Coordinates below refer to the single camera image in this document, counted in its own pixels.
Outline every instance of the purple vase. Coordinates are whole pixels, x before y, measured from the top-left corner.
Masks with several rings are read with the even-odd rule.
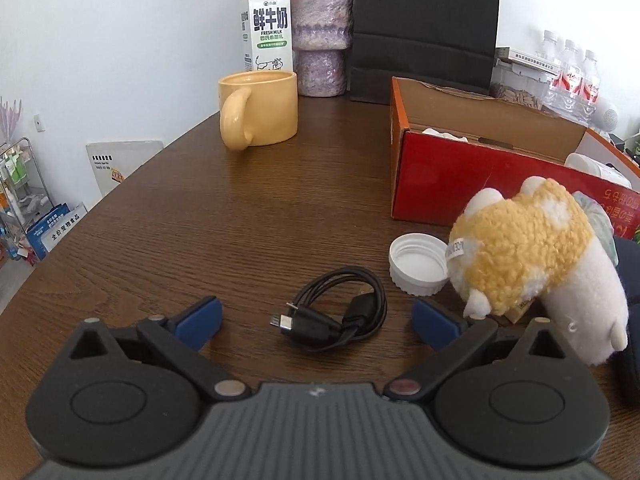
[[[294,70],[298,93],[344,94],[344,50],[353,43],[353,0],[291,0]]]

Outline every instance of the milk carton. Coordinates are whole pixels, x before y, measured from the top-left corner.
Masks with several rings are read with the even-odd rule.
[[[291,0],[242,0],[244,69],[293,70]]]

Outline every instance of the wooden table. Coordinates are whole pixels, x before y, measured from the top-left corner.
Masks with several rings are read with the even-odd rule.
[[[39,461],[24,423],[27,400],[74,326],[112,326],[174,314],[207,294],[225,322],[204,353],[259,381],[372,381],[381,386],[429,350],[409,328],[412,300],[388,276],[388,247],[416,230],[393,221],[389,110],[345,98],[300,100],[299,134],[230,153],[213,116],[165,148],[102,200],[38,266],[0,316],[0,480]],[[389,313],[379,334],[333,354],[292,348],[269,325],[321,273],[359,264],[380,276]],[[340,314],[355,293],[331,292]],[[439,300],[462,303],[447,286]],[[612,421],[598,464],[615,479],[640,477],[640,415],[623,407],[609,367],[594,370]]]

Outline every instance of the white fabric tag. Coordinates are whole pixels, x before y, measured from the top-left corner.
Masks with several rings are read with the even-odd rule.
[[[447,247],[446,257],[447,261],[456,256],[462,256],[465,253],[465,239],[464,238],[456,238],[449,244]]]

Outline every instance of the stuffed animal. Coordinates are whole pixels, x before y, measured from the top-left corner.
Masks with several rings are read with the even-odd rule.
[[[628,307],[616,269],[555,180],[529,177],[510,200],[480,190],[453,225],[447,267],[465,317],[501,316],[539,296],[587,364],[626,348]]]

